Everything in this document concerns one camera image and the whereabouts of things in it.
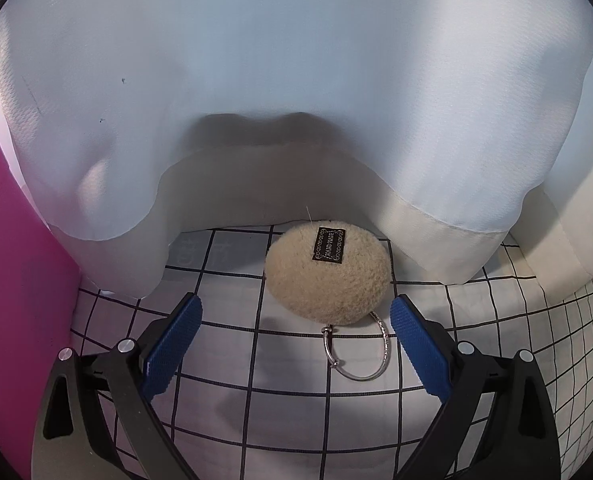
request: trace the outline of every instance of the round plush coin purse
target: round plush coin purse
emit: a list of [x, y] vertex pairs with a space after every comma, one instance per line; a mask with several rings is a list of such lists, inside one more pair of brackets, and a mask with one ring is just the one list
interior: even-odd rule
[[[383, 373], [389, 336], [373, 309], [390, 286], [390, 259], [370, 232], [343, 222], [299, 225], [272, 244], [265, 262], [266, 286], [276, 300], [298, 316], [325, 325], [323, 339], [331, 365], [354, 380]], [[353, 376], [334, 356], [334, 325], [355, 323], [370, 315], [384, 335], [381, 368], [368, 377]]]

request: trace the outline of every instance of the white cloth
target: white cloth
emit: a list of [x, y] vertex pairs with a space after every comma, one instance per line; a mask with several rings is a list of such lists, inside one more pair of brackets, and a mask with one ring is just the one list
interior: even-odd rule
[[[9, 0], [0, 13], [0, 95], [24, 176], [46, 221], [90, 242], [66, 245], [93, 277], [106, 263], [91, 247], [145, 222], [175, 163], [215, 146], [287, 142], [254, 128], [202, 135], [204, 118], [307, 112], [334, 134], [289, 141], [365, 165], [390, 193], [370, 220], [437, 279], [463, 282], [552, 167], [592, 54], [586, 0]], [[206, 189], [229, 169], [227, 157], [213, 160], [190, 173]], [[255, 164], [266, 180], [280, 174]], [[298, 191], [316, 201], [326, 186]], [[187, 200], [176, 189], [166, 200]], [[249, 191], [249, 207], [262, 201]], [[290, 219], [264, 207], [244, 217]], [[176, 224], [209, 227], [173, 208], [156, 215], [166, 234], [148, 250], [166, 250]], [[243, 218], [221, 210], [218, 224]], [[148, 292], [122, 282], [136, 275], [129, 260], [113, 265], [115, 286], [104, 288]], [[151, 286], [161, 272], [145, 272]]]
[[512, 235], [556, 303], [593, 277], [593, 58], [570, 134]]

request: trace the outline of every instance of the handmade label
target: handmade label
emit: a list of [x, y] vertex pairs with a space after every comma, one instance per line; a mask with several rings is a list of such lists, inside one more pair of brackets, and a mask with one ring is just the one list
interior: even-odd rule
[[345, 245], [345, 229], [330, 229], [319, 227], [317, 241], [315, 241], [315, 254], [312, 259], [316, 262], [343, 262], [343, 246]]

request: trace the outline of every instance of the metal ring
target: metal ring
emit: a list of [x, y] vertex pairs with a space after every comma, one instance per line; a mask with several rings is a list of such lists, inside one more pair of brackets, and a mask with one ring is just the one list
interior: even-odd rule
[[325, 346], [325, 354], [328, 356], [328, 362], [330, 363], [330, 366], [337, 370], [342, 376], [347, 377], [352, 381], [371, 381], [373, 379], [376, 379], [383, 372], [385, 372], [388, 361], [390, 361], [390, 334], [388, 333], [383, 321], [381, 321], [381, 318], [377, 316], [377, 313], [372, 311], [370, 312], [370, 316], [372, 316], [372, 318], [377, 322], [377, 325], [381, 329], [384, 346], [383, 360], [381, 361], [381, 366], [379, 367], [379, 370], [375, 371], [372, 375], [366, 377], [358, 377], [354, 374], [345, 371], [343, 368], [339, 366], [341, 364], [341, 361], [339, 361], [333, 353], [334, 327], [333, 325], [326, 325], [321, 329], [321, 332], [323, 332], [323, 345]]

